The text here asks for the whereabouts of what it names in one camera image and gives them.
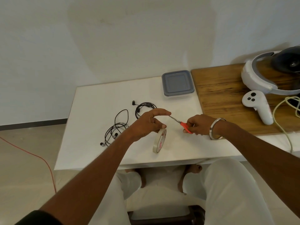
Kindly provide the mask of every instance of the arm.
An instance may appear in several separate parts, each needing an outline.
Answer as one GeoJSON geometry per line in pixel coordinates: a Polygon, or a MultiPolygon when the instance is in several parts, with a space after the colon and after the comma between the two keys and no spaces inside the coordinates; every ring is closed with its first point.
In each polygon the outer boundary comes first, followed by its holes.
{"type": "Polygon", "coordinates": [[[166,127],[154,118],[158,115],[171,115],[171,112],[165,109],[145,112],[40,210],[53,215],[64,225],[88,224],[129,146],[150,132],[166,127]]]}
{"type": "MultiPolygon", "coordinates": [[[[215,118],[207,115],[196,115],[187,124],[191,132],[208,135],[214,120],[215,118]]],[[[227,121],[217,122],[213,133],[231,142],[277,196],[300,218],[300,158],[227,121]]]]}

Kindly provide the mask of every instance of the foot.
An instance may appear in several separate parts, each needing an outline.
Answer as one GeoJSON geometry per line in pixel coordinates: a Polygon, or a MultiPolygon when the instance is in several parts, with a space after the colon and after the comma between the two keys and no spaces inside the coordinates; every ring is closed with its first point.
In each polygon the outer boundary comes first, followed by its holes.
{"type": "Polygon", "coordinates": [[[197,165],[197,164],[186,165],[185,171],[183,172],[183,174],[178,182],[178,190],[181,193],[183,193],[182,184],[183,184],[183,179],[185,178],[185,175],[187,173],[198,174],[198,173],[200,173],[201,170],[202,170],[202,167],[200,165],[197,165]]]}
{"type": "Polygon", "coordinates": [[[137,172],[141,176],[141,181],[142,181],[141,188],[144,188],[146,186],[146,178],[145,175],[141,172],[141,168],[125,169],[126,173],[133,172],[133,171],[137,172]]]}

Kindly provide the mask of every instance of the scissors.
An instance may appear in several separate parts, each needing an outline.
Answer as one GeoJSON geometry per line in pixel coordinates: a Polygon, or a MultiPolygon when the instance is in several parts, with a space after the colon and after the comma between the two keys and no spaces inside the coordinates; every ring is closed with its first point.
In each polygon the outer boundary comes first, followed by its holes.
{"type": "Polygon", "coordinates": [[[189,126],[186,123],[184,123],[182,121],[178,121],[177,119],[175,119],[171,116],[169,116],[169,117],[174,119],[175,121],[177,121],[189,134],[193,134],[191,131],[188,130],[189,126]]]}

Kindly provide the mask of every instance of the tape roll core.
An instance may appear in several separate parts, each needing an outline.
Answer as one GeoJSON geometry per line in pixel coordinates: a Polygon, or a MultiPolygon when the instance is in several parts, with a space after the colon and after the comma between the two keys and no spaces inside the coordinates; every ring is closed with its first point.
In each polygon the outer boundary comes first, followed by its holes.
{"type": "Polygon", "coordinates": [[[159,153],[161,148],[163,147],[163,142],[165,141],[166,135],[167,135],[167,129],[161,129],[158,132],[153,144],[153,152],[155,154],[159,153]]]}

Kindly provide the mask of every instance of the vr headset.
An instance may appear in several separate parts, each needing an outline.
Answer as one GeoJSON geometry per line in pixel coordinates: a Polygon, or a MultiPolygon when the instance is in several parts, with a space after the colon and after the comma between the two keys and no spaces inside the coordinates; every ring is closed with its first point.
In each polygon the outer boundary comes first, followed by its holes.
{"type": "Polygon", "coordinates": [[[300,81],[294,85],[295,90],[280,90],[278,86],[271,80],[266,79],[257,69],[256,62],[260,58],[270,57],[272,58],[272,66],[285,73],[297,74],[300,73],[300,46],[290,47],[283,51],[266,52],[256,56],[253,60],[246,62],[242,70],[243,83],[250,90],[259,90],[264,94],[276,94],[276,95],[295,95],[300,93],[300,81]]]}

